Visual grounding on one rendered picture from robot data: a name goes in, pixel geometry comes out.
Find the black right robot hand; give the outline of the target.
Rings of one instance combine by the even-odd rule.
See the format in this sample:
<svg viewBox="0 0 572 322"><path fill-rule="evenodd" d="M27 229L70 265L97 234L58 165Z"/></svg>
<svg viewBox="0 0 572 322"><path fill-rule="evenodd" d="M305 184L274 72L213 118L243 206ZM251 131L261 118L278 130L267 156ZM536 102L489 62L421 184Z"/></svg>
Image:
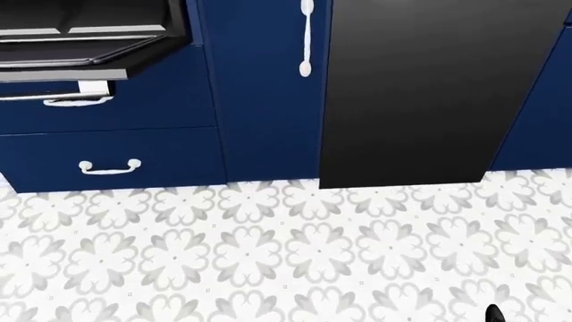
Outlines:
<svg viewBox="0 0 572 322"><path fill-rule="evenodd" d="M500 308L495 304L491 304L486 308L484 322L507 322L507 321L504 318Z"/></svg>

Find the tall blue cabinet door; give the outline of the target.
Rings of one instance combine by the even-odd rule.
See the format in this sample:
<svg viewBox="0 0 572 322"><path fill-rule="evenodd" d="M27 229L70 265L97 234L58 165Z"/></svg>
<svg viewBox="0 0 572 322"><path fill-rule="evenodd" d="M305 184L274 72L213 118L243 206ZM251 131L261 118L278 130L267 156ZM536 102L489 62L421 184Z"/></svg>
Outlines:
<svg viewBox="0 0 572 322"><path fill-rule="evenodd" d="M198 0L229 182L315 179L331 0L314 0L301 77L300 0Z"/></svg>

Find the black oven body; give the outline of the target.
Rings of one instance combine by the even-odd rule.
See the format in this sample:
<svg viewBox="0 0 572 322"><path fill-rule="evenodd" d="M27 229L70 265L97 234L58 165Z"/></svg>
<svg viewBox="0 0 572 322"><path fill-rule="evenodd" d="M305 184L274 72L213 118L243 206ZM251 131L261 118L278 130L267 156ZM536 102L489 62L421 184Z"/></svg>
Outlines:
<svg viewBox="0 0 572 322"><path fill-rule="evenodd" d="M0 0L0 44L190 37L185 0Z"/></svg>

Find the black open oven door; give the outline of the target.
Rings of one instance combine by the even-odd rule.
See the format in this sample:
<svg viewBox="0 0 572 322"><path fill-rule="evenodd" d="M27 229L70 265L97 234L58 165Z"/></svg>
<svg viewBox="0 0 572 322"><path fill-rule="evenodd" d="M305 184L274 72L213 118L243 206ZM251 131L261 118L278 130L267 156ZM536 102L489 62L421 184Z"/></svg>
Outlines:
<svg viewBox="0 0 572 322"><path fill-rule="evenodd" d="M127 80L191 42L170 33L0 38L0 82Z"/></svg>

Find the blue cabinet beside dishwasher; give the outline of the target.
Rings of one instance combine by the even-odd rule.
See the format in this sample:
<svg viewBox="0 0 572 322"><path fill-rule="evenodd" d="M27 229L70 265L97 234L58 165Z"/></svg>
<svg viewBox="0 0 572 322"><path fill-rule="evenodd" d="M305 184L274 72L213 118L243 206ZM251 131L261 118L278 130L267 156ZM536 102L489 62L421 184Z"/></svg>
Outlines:
<svg viewBox="0 0 572 322"><path fill-rule="evenodd" d="M572 168L572 10L491 171Z"/></svg>

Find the black dishwasher front panel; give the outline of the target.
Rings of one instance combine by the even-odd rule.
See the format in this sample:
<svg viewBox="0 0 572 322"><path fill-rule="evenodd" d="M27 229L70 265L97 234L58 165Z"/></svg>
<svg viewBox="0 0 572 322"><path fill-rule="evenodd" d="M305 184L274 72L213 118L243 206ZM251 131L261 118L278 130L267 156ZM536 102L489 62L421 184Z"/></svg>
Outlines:
<svg viewBox="0 0 572 322"><path fill-rule="evenodd" d="M324 189L479 182L572 0L332 0Z"/></svg>

